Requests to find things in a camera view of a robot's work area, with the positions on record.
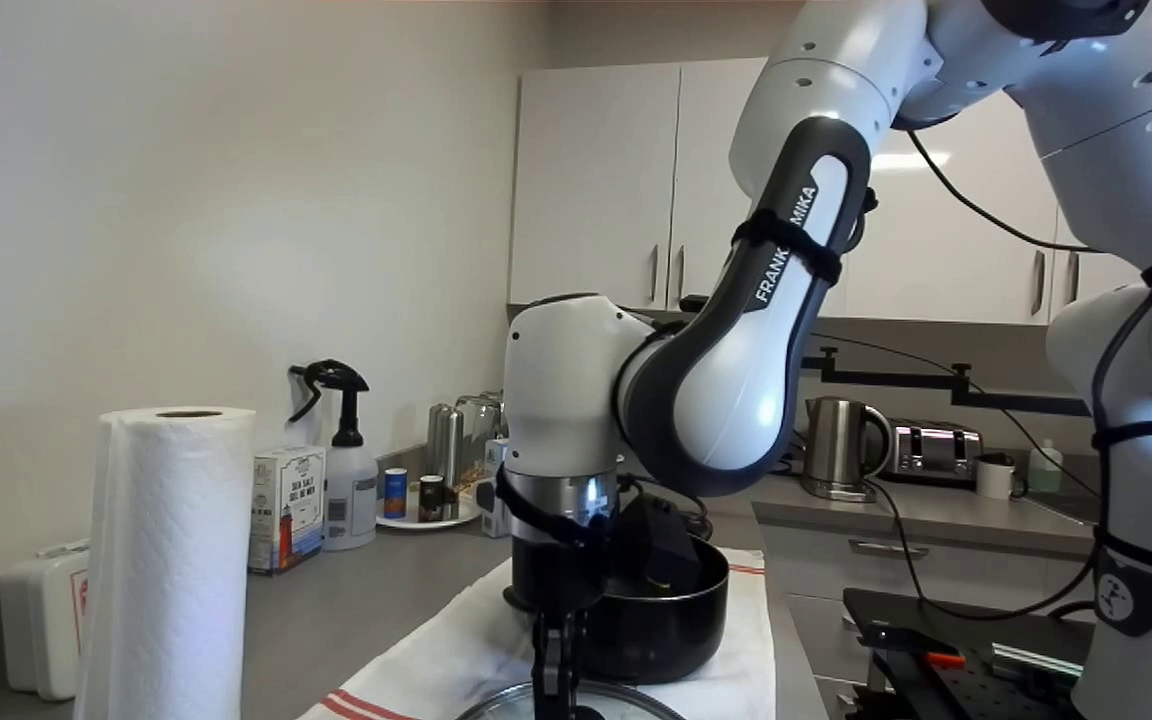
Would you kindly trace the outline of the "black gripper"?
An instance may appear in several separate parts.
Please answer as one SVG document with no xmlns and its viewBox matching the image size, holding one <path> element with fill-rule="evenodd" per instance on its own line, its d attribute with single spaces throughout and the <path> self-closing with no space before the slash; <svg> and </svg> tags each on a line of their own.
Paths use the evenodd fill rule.
<svg viewBox="0 0 1152 720">
<path fill-rule="evenodd" d="M 575 720 L 580 676 L 572 656 L 572 617 L 588 612 L 609 584 L 613 520 L 596 516 L 575 545 L 517 520 L 509 604 L 534 619 L 534 711 L 538 720 Z"/>
</svg>

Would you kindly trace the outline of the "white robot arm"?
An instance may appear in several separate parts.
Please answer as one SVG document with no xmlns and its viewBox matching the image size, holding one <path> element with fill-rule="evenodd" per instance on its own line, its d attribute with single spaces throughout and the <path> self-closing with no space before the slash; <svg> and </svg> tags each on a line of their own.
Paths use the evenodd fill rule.
<svg viewBox="0 0 1152 720">
<path fill-rule="evenodd" d="M 1072 237 L 1142 270 L 1050 323 L 1100 456 L 1096 629 L 1072 703 L 1152 720 L 1152 0 L 800 0 L 731 140 L 751 200 L 713 297 L 651 328 L 602 293 L 509 323 L 513 593 L 534 617 L 538 709 L 575 701 L 575 617 L 609 574 L 619 459 L 687 491 L 739 491 L 787 450 L 808 328 L 869 241 L 890 130 L 985 97 L 1021 102 Z"/>
</svg>

